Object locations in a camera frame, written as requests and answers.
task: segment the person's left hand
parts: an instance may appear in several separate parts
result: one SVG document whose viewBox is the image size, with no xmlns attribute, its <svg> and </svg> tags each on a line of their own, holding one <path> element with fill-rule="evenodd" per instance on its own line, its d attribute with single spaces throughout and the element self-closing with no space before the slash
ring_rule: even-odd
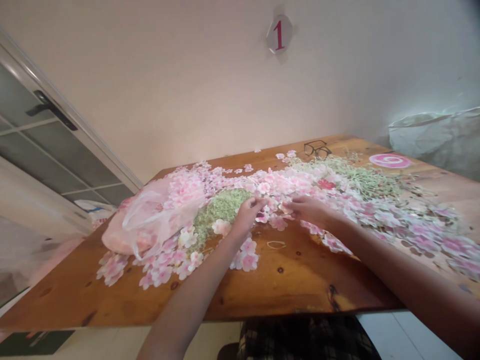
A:
<svg viewBox="0 0 480 360">
<path fill-rule="evenodd" d="M 244 241 L 247 238 L 249 231 L 252 229 L 257 214 L 265 205 L 267 205 L 267 203 L 267 199 L 256 196 L 245 200 L 240 205 L 240 209 L 238 210 L 230 234 Z"/>
</svg>

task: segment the red flower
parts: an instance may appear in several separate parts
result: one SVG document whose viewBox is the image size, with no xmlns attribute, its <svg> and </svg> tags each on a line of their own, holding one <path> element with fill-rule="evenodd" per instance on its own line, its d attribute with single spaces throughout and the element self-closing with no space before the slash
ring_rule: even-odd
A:
<svg viewBox="0 0 480 360">
<path fill-rule="evenodd" d="M 335 189 L 335 184 L 325 179 L 319 180 L 318 186 L 320 186 L 321 189 L 327 189 L 327 190 Z"/>
</svg>

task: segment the black door handle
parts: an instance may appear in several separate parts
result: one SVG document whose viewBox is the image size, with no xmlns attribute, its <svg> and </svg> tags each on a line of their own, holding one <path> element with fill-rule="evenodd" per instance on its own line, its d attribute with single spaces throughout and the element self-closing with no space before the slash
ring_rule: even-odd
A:
<svg viewBox="0 0 480 360">
<path fill-rule="evenodd" d="M 50 110 L 67 128 L 69 128 L 72 131 L 78 130 L 78 128 L 73 124 L 73 122 L 71 122 L 64 115 L 64 113 L 61 112 L 60 109 L 56 107 L 55 104 L 51 102 L 48 97 L 45 96 L 45 94 L 41 90 L 35 90 L 33 93 L 38 98 L 38 100 L 40 100 L 41 104 L 26 111 L 25 114 L 27 114 L 30 117 L 34 117 L 35 115 L 37 115 L 38 113 L 41 113 L 42 111 Z"/>
</svg>

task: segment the pink round sticker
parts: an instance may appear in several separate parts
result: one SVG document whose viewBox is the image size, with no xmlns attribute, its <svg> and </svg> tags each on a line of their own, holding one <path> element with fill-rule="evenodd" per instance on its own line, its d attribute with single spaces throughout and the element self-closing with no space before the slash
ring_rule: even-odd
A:
<svg viewBox="0 0 480 360">
<path fill-rule="evenodd" d="M 404 169 L 412 165 L 412 162 L 406 157 L 394 154 L 376 154 L 369 158 L 372 164 L 392 169 Z"/>
</svg>

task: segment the pink flower pile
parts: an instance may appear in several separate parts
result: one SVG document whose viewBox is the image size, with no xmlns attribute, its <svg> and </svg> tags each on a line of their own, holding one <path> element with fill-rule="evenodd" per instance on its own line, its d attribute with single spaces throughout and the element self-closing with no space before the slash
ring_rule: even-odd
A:
<svg viewBox="0 0 480 360">
<path fill-rule="evenodd" d="M 287 152 L 286 157 L 281 153 L 276 155 L 278 159 L 287 161 L 295 156 L 293 150 Z M 245 172 L 253 170 L 249 164 L 244 168 Z M 192 169 L 184 166 L 177 168 L 167 175 L 171 179 L 169 196 L 158 211 L 162 211 L 162 208 L 179 209 L 189 199 L 195 199 L 199 195 L 207 198 L 201 205 L 205 206 L 219 191 L 241 188 L 254 196 L 268 199 L 268 204 L 258 213 L 256 222 L 269 223 L 272 228 L 283 231 L 288 226 L 286 220 L 293 220 L 292 212 L 283 206 L 283 202 L 291 201 L 293 196 L 310 196 L 370 229 L 385 242 L 405 241 L 421 255 L 446 254 L 450 267 L 480 282 L 480 246 L 459 235 L 456 227 L 451 226 L 458 216 L 450 208 L 429 206 L 420 213 L 401 206 L 396 199 L 365 201 L 359 195 L 354 181 L 336 174 L 323 164 L 304 171 L 293 167 L 279 171 L 269 168 L 268 171 L 259 170 L 249 176 L 224 176 L 231 172 L 232 169 L 222 167 L 211 169 L 211 165 L 205 161 L 195 164 Z M 121 206 L 129 206 L 130 202 L 126 200 Z M 321 242 L 332 252 L 352 254 L 327 231 L 306 221 L 301 221 L 301 225 L 311 235 L 319 236 Z M 230 228 L 230 223 L 222 219 L 212 224 L 213 232 L 223 237 Z M 184 280 L 204 260 L 202 253 L 188 251 L 196 242 L 195 227 L 189 223 L 163 244 L 156 244 L 154 255 L 135 259 L 133 264 L 143 266 L 145 273 L 139 285 L 144 289 L 157 287 L 167 283 L 172 274 L 177 274 L 180 280 Z M 255 270 L 259 260 L 255 253 L 256 246 L 257 243 L 250 236 L 236 254 L 230 268 L 246 272 Z M 100 261 L 102 267 L 97 273 L 98 278 L 104 277 L 105 283 L 111 286 L 122 276 L 127 261 L 128 256 L 109 251 Z"/>
</svg>

